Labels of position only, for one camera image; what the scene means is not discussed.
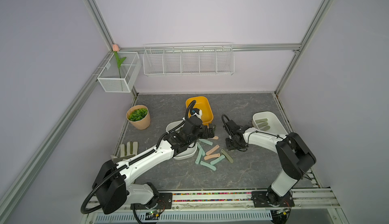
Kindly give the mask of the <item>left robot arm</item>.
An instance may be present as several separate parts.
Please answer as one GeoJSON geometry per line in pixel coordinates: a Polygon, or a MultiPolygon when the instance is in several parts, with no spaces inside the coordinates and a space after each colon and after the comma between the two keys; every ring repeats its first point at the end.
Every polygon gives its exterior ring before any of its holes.
{"type": "Polygon", "coordinates": [[[102,209],[104,214],[111,214],[124,204],[157,207],[160,193],[156,187],[150,182],[136,184],[136,179],[162,162],[191,157],[190,151],[196,150],[198,140],[215,136],[215,127],[203,124],[195,104],[192,100],[180,124],[161,135],[152,148],[130,159],[105,162],[81,205],[81,213],[102,209]]]}

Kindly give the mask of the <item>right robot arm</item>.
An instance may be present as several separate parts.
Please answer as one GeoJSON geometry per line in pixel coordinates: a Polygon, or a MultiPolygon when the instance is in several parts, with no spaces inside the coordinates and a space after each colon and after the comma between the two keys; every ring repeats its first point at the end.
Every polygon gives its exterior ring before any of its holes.
{"type": "Polygon", "coordinates": [[[295,132],[275,134],[248,125],[240,126],[225,114],[221,116],[223,129],[229,135],[226,146],[229,151],[247,151],[256,145],[277,153],[282,167],[276,180],[268,187],[262,200],[270,206],[279,206],[291,198],[291,189],[317,162],[313,152],[295,132]]]}

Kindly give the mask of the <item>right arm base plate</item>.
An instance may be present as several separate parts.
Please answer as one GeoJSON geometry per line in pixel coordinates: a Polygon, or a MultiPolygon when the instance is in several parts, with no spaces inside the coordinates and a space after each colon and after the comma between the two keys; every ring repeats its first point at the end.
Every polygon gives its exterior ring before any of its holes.
{"type": "Polygon", "coordinates": [[[254,207],[294,207],[292,192],[287,192],[284,196],[278,196],[276,193],[268,191],[253,191],[251,200],[254,207]]]}

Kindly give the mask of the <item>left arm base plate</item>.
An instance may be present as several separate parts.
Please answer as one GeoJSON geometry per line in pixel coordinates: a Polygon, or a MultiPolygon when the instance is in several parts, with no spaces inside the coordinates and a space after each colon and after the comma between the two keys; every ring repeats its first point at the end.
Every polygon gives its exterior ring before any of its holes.
{"type": "Polygon", "coordinates": [[[146,204],[136,203],[130,208],[136,210],[152,210],[152,209],[171,209],[173,203],[173,193],[159,193],[154,195],[152,199],[146,204]]]}

